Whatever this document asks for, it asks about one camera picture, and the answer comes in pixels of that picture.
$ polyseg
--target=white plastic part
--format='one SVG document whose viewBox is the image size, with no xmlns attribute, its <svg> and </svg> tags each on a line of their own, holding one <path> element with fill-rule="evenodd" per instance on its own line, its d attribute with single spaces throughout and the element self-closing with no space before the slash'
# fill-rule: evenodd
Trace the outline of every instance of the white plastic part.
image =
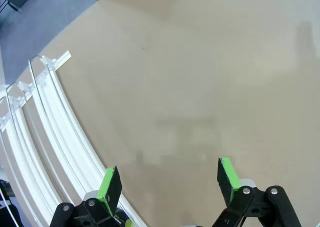
<svg viewBox="0 0 320 227">
<path fill-rule="evenodd" d="M 77 194 L 83 198 L 87 192 L 91 192 L 99 189 L 100 184 L 104 178 L 106 169 L 99 159 L 98 155 L 91 146 L 86 134 L 82 130 L 69 102 L 66 98 L 64 91 L 60 85 L 59 79 L 55 73 L 61 65 L 63 65 L 71 57 L 69 51 L 64 53 L 58 60 L 49 59 L 45 56 L 41 57 L 41 61 L 47 66 L 47 69 L 42 72 L 37 78 L 33 75 L 34 72 L 31 71 L 33 76 L 33 83 L 23 84 L 21 83 L 19 87 L 25 91 L 25 99 L 21 100 L 21 106 L 23 106 L 26 101 L 33 97 L 37 112 L 39 114 L 40 120 L 46 132 L 46 135 L 50 141 L 50 144 L 57 155 L 61 166 L 63 167 L 66 175 L 68 176 L 73 188 Z M 31 140 L 29 130 L 25 123 L 23 112 L 21 110 L 16 110 L 14 112 L 14 118 L 16 119 L 16 125 L 19 127 L 15 131 L 14 125 L 11 120 L 9 120 L 4 126 L 1 127 L 1 130 L 8 132 L 9 140 L 11 145 L 15 146 L 14 156 L 21 161 L 19 165 L 19 170 L 23 169 L 25 173 L 29 170 L 32 173 L 32 170 L 40 166 L 40 170 L 44 170 L 41 160 L 37 158 L 36 149 Z M 6 158 L 8 159 L 10 170 L 14 176 L 15 181 L 19 187 L 19 191 L 22 194 L 24 201 L 30 209 L 31 214 L 34 216 L 37 224 L 42 226 L 39 222 L 38 217 L 35 215 L 34 211 L 31 209 L 30 204 L 21 189 L 19 180 L 17 179 L 15 172 L 10 164 L 10 159 L 4 147 L 4 152 Z M 22 156 L 22 152 L 17 152 L 17 149 L 27 151 L 27 156 Z M 53 166 L 49 162 L 49 167 L 52 168 L 55 173 Z M 47 173 L 38 173 L 37 176 L 33 174 L 25 173 L 25 181 L 30 182 L 32 179 L 41 179 L 41 183 L 35 183 L 33 181 L 32 188 L 33 190 L 32 198 L 34 199 L 37 207 L 42 211 L 45 208 L 45 213 L 42 213 L 45 216 L 45 220 L 50 223 L 52 218 L 52 213 L 55 211 L 56 206 L 52 210 L 51 204 L 54 201 L 59 202 L 59 196 L 55 193 L 53 194 L 51 200 L 43 201 L 43 194 L 45 190 L 50 192 L 49 182 L 45 182 L 47 179 Z M 59 181 L 60 187 L 65 191 L 63 183 Z M 130 203 L 127 201 L 125 196 L 121 194 L 118 207 L 123 209 L 125 213 L 129 216 L 136 227 L 146 227 L 146 224 L 132 208 Z"/>
<path fill-rule="evenodd" d="M 242 186 L 250 186 L 252 188 L 257 187 L 256 183 L 252 179 L 249 179 L 249 178 L 240 179 L 240 183 L 242 184 Z"/>
<path fill-rule="evenodd" d="M 63 195 L 67 198 L 67 201 L 68 201 L 69 203 L 72 203 L 72 204 L 73 204 L 73 201 L 72 201 L 71 197 L 69 196 L 68 192 L 66 191 L 66 188 L 64 187 L 63 183 L 61 182 L 60 177 L 58 176 L 58 174 L 57 174 L 57 172 L 56 172 L 56 170 L 55 170 L 55 168 L 54 168 L 54 166 L 53 166 L 53 164 L 52 164 L 52 162 L 51 162 L 51 160 L 50 160 L 50 158 L 49 158 L 49 156 L 48 156 L 48 153 L 47 153 L 47 151 L 46 151 L 46 149 L 45 149 L 45 146 L 44 146 L 44 144 L 43 144 L 43 142 L 42 142 L 42 140 L 41 140 L 41 137 L 40 137 L 40 135 L 39 135 L 39 132 L 38 132 L 38 130 L 37 130 L 37 127 L 36 127 L 36 125 L 35 125 L 35 123 L 34 123 L 34 121 L 33 121 L 33 119 L 32 119 L 32 116 L 31 116 L 31 113 L 30 113 L 30 109 L 29 109 L 29 104 L 28 104 L 28 102 L 26 101 L 26 100 L 27 100 L 27 97 L 26 97 L 25 92 L 23 92 L 23 94 L 24 94 L 26 111 L 27 111 L 27 113 L 28 113 L 28 115 L 29 115 L 29 117 L 30 117 L 30 124 L 31 124 L 31 126 L 32 126 L 32 128 L 33 128 L 33 130 L 34 130 L 34 134 L 35 134 L 35 137 L 36 137 L 37 140 L 38 140 L 39 147 L 40 147 L 41 150 L 42 150 L 42 154 L 44 155 L 44 158 L 46 159 L 46 162 L 47 162 L 47 164 L 48 164 L 48 167 L 50 168 L 51 172 L 53 173 L 53 177 L 54 177 L 55 180 L 57 181 L 57 183 L 58 183 L 58 185 L 59 185 L 59 187 L 60 187 L 60 190 L 62 191 Z"/>
<path fill-rule="evenodd" d="M 6 131 L 19 171 L 30 190 L 31 197 L 37 204 L 43 218 L 49 224 L 57 204 L 59 204 L 61 200 L 59 202 L 54 195 L 51 195 L 51 192 L 46 186 L 47 179 L 43 178 L 40 174 L 41 170 L 39 171 L 39 169 L 37 169 L 39 163 L 35 164 L 33 161 L 23 134 L 20 129 L 17 129 L 16 132 L 12 119 L 6 123 Z"/>
</svg>

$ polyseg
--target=metal screw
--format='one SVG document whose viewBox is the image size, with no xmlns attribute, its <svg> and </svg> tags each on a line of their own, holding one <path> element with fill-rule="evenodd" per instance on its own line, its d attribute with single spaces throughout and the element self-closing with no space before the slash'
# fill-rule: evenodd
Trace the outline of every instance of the metal screw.
<svg viewBox="0 0 320 227">
<path fill-rule="evenodd" d="M 94 206 L 95 205 L 95 201 L 94 200 L 89 200 L 89 206 Z"/>
<path fill-rule="evenodd" d="M 243 192 L 245 195 L 247 195 L 247 194 L 250 193 L 250 189 L 244 188 L 242 192 Z"/>
<path fill-rule="evenodd" d="M 278 194 L 278 190 L 276 188 L 271 189 L 271 194 L 276 195 Z"/>
</svg>

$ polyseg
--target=blue carpet floor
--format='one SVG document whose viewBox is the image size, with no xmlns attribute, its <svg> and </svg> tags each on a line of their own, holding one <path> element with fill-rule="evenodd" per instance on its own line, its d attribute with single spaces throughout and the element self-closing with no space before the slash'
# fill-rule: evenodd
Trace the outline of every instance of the blue carpet floor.
<svg viewBox="0 0 320 227">
<path fill-rule="evenodd" d="M 28 65 L 60 31 L 96 0 L 28 0 L 16 12 L 0 13 L 0 46 L 6 84 L 16 81 Z"/>
</svg>

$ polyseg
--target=green gripper pad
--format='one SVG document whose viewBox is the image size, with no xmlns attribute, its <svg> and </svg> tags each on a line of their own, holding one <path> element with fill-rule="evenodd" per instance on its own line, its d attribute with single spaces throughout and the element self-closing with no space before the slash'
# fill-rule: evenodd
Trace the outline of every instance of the green gripper pad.
<svg viewBox="0 0 320 227">
<path fill-rule="evenodd" d="M 105 205 L 111 216 L 115 215 L 122 184 L 117 167 L 107 168 L 96 198 Z"/>
<path fill-rule="evenodd" d="M 235 192 L 242 186 L 229 158 L 219 158 L 217 181 L 226 206 L 232 201 Z"/>
</svg>

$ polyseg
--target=white cable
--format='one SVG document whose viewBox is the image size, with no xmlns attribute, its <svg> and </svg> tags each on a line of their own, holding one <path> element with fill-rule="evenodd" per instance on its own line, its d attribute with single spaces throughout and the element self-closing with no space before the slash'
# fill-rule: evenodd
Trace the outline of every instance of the white cable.
<svg viewBox="0 0 320 227">
<path fill-rule="evenodd" d="M 12 214 L 11 209 L 9 208 L 9 205 L 7 204 L 7 201 L 5 200 L 5 196 L 4 196 L 4 193 L 2 193 L 1 188 L 0 188 L 0 195 L 1 195 L 1 198 L 3 199 L 3 202 L 4 202 L 4 204 L 5 204 L 5 207 L 8 209 L 8 212 L 9 212 L 9 214 L 11 215 L 11 218 L 12 218 L 13 222 L 15 223 L 16 227 L 20 227 L 20 226 L 18 225 L 18 223 L 17 223 L 14 215 Z"/>
</svg>

